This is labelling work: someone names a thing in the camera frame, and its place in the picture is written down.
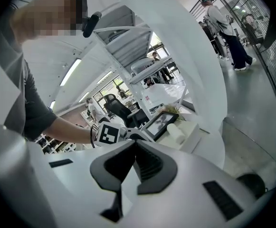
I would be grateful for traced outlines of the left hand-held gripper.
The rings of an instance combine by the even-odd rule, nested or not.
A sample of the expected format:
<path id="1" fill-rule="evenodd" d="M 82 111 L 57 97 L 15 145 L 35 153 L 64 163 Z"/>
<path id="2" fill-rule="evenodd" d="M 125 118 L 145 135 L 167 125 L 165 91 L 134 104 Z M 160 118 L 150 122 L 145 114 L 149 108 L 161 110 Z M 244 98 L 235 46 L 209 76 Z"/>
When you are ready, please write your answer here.
<path id="1" fill-rule="evenodd" d="M 93 147 L 102 147 L 127 140 L 145 140 L 154 142 L 145 132 L 137 128 L 127 128 L 120 124 L 102 122 L 96 130 Z"/>

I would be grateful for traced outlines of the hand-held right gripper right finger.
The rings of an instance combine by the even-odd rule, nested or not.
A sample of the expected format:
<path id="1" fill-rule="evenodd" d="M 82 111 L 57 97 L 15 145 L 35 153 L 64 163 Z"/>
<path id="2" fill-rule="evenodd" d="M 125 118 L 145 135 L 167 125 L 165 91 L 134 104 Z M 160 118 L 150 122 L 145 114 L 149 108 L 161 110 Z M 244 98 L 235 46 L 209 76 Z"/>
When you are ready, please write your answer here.
<path id="1" fill-rule="evenodd" d="M 162 192 L 173 182 L 178 172 L 177 163 L 172 157 L 142 140 L 136 141 L 135 161 L 141 181 L 137 187 L 139 195 Z"/>

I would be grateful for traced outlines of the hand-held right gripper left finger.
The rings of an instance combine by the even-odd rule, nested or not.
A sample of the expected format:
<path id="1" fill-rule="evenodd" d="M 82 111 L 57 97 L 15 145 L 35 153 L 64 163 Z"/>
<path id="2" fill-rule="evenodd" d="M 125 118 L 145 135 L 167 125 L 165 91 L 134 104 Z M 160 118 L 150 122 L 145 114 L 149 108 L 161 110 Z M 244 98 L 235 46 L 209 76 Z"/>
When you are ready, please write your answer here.
<path id="1" fill-rule="evenodd" d="M 119 192 L 132 165 L 135 162 L 136 141 L 123 141 L 117 148 L 94 159 L 90 173 L 100 188 Z"/>

